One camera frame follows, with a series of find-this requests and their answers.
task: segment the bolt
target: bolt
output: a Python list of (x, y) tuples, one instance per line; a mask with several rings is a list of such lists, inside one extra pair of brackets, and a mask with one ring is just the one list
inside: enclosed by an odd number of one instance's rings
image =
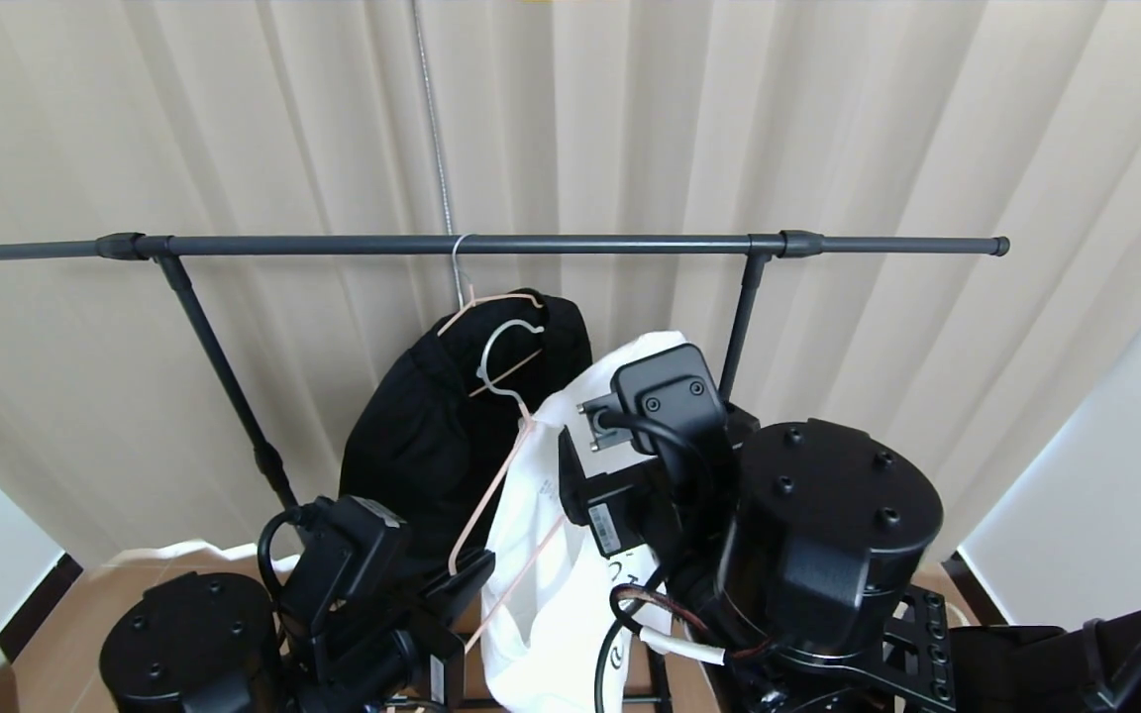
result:
[(880, 507), (877, 518), (879, 524), (884, 528), (895, 528), (900, 524), (900, 513), (895, 507)]

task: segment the brown floor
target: brown floor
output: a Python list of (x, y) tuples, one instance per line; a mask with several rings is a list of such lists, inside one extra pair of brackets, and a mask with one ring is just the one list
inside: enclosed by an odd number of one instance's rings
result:
[[(130, 609), (144, 590), (189, 572), (230, 572), (259, 578), (252, 557), (225, 559), (213, 550), (200, 550), (165, 559), (151, 559), (151, 553), (123, 553), (104, 567), (87, 569), (75, 585), (64, 595), (59, 606), (15, 661), (19, 710), (23, 713), (110, 713), (113, 700), (100, 682), (98, 670), (99, 648), (104, 635)], [(948, 601), (964, 610), (972, 623), (974, 617), (956, 589), (938, 565), (928, 565), (916, 574), (920, 586), (941, 592)], [(472, 631), (478, 623), (477, 607), (462, 622), (461, 631)], [(952, 626), (963, 624), (954, 613)], [(703, 713), (715, 710), (697, 664), (679, 656), (666, 658), (675, 713)], [(487, 687), (482, 676), (478, 649), (466, 661), (467, 691), (470, 698), (485, 698)], [(629, 670), (629, 694), (648, 694), (649, 670), (640, 643), (634, 643)], [(634, 705), (629, 710), (650, 710)]]

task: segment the beige curtain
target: beige curtain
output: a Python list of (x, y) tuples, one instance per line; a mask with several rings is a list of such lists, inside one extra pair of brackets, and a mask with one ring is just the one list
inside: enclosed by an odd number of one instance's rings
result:
[[(1141, 325), (1141, 3), (420, 5), (454, 229), (1009, 235), (770, 264), (738, 402), (937, 483), (945, 556)], [(0, 3), (0, 243), (444, 230), (411, 5)], [(475, 258), (725, 357), (741, 259)], [(299, 497), (443, 258), (192, 259)], [(0, 486), (83, 564), (275, 509), (154, 267), (0, 264)]]

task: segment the baseboard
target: baseboard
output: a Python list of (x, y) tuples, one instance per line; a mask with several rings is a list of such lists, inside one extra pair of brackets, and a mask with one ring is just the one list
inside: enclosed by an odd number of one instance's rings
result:
[(8, 661), (17, 659), (19, 653), (38, 633), (41, 623), (46, 622), (51, 610), (64, 599), (64, 594), (82, 574), (82, 566), (67, 553), (59, 557), (55, 567), (34, 588), (31, 595), (19, 606), (17, 613), (6, 623), (0, 632), (0, 649)]
[(957, 588), (958, 594), (963, 595), (963, 599), (965, 599), (965, 602), (971, 608), (971, 613), (974, 614), (974, 618), (979, 619), (982, 626), (1006, 624), (1006, 615), (1002, 613), (995, 598), (988, 594), (988, 590), (980, 582), (979, 576), (971, 568), (971, 565), (968, 564), (968, 560), (963, 559), (961, 551), (955, 552), (954, 557), (946, 559), (941, 566), (945, 567), (945, 574), (950, 580), (954, 580), (954, 586)]

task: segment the black metal leg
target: black metal leg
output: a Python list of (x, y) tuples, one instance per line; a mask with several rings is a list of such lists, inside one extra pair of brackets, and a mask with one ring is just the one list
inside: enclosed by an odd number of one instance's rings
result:
[(738, 308), (733, 315), (733, 330), (729, 333), (729, 349), (725, 353), (725, 370), (720, 373), (720, 398), (729, 402), (733, 382), (738, 378), (738, 362), (742, 360), (742, 348), (747, 342), (747, 326), (751, 325), (751, 310), (755, 307), (755, 293), (760, 292), (760, 283), (764, 276), (764, 266), (772, 256), (752, 253), (747, 256), (747, 266), (742, 272), (742, 292), (738, 293)]
[(646, 658), (650, 666), (650, 690), (654, 691), (654, 712), (672, 713), (672, 688), (666, 682), (666, 662), (663, 655), (646, 647)]
[(162, 256), (155, 259), (161, 266), (161, 270), (167, 275), (167, 282), (176, 291), (178, 302), (183, 305), (183, 311), (187, 315), (187, 321), (192, 323), (192, 329), (200, 339), (200, 347), (204, 349), (205, 357), (209, 357), (213, 373), (218, 375), (222, 383), (222, 391), (227, 392), (232, 408), (236, 410), (244, 432), (249, 434), (250, 443), (253, 444), (253, 461), (258, 463), (258, 470), (270, 484), (276, 497), (281, 499), (281, 505), (289, 510), (290, 507), (298, 507), (298, 497), (293, 496), (293, 487), (289, 486), (289, 476), (284, 473), (284, 461), (281, 453), (276, 452), (272, 441), (262, 434), (262, 428), (258, 419), (253, 415), (248, 398), (244, 398), (244, 390), (241, 382), (236, 380), (236, 372), (232, 371), (232, 365), (227, 362), (226, 354), (222, 354), (222, 346), (218, 342), (215, 329), (209, 325), (209, 317), (200, 306), (195, 290), (192, 289), (192, 279), (187, 276), (187, 270), (183, 267), (183, 261), (176, 256)]

